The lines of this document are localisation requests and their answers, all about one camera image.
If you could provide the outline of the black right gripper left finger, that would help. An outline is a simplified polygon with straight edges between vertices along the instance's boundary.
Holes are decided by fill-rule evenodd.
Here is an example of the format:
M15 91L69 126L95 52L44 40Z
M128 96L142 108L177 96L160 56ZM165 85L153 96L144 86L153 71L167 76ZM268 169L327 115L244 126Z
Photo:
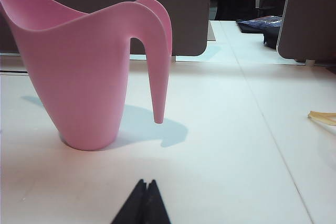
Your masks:
M137 182L134 189L131 191L128 198L111 223L140 223L141 204L145 192L146 183L143 179L141 179Z

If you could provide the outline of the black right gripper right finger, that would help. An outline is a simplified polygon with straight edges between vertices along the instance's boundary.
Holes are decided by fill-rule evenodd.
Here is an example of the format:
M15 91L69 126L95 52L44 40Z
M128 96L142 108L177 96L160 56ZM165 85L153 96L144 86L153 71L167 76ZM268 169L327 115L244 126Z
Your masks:
M149 183L143 203L143 223L171 223L156 180Z

